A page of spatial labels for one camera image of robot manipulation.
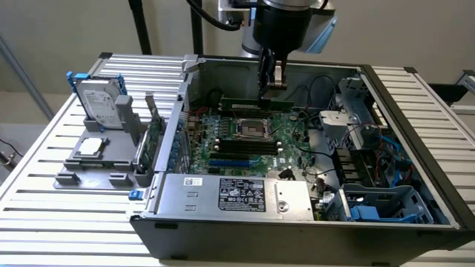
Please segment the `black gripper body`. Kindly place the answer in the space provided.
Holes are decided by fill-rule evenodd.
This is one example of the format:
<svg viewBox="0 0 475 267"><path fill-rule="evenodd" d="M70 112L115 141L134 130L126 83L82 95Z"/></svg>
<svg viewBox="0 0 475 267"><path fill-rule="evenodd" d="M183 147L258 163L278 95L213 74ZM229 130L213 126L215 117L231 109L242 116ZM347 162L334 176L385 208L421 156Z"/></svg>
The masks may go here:
<svg viewBox="0 0 475 267"><path fill-rule="evenodd" d="M311 22L311 1L258 1L254 39L274 53L291 53L302 47Z"/></svg>

